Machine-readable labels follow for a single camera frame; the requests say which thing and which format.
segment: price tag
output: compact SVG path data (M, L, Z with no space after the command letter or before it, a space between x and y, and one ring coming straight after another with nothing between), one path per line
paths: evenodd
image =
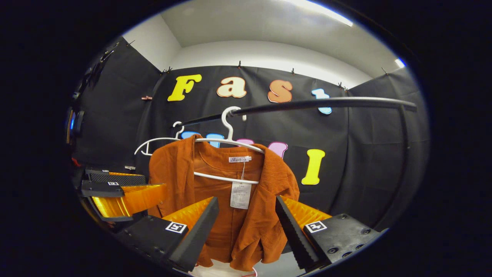
M247 209L250 194L251 184L232 182L231 207Z

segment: white ceiling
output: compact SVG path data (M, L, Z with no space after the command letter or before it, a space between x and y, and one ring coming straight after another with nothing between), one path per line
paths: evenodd
M352 27L281 0L191 0L162 18L182 47L226 40L286 43L337 58L371 77L398 69L396 56L357 22Z

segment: black clothing rack bar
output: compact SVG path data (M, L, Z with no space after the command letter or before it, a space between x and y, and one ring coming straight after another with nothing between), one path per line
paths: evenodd
M335 97L320 100L305 100L279 104L268 104L255 107L241 108L240 110L231 111L227 116L239 116L252 113L282 111L293 109L305 109L315 107L378 107L378 108L395 108L403 107L404 110L417 111L417 105L411 102L379 97ZM206 121L218 120L221 113L200 117L177 124L175 128L186 125L198 124Z

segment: white wall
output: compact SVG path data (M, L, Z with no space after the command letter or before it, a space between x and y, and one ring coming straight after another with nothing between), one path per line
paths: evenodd
M133 41L131 46L160 71L173 67L171 60L181 50L181 45L160 14L129 30L123 38L128 43Z
M173 69L203 66L242 66L278 69L317 78L347 88L372 78L340 60L283 43L232 40L182 48L171 61Z

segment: orange sweater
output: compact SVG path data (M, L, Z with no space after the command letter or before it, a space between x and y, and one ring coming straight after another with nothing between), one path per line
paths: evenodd
M290 168L273 151L254 146L265 155L246 147L215 148L208 142L190 138L157 149L150 160L150 183L167 183L168 201L149 214L164 217L211 196L218 197L219 215L198 258L204 267L211 259L230 263L231 268L252 271L259 262L272 263L280 257L287 238L275 213L275 197L299 199L299 187ZM251 156L244 167L244 180L259 181L251 185L248 209L230 206L232 183L195 176L200 172L241 179L244 163L229 163L229 157Z

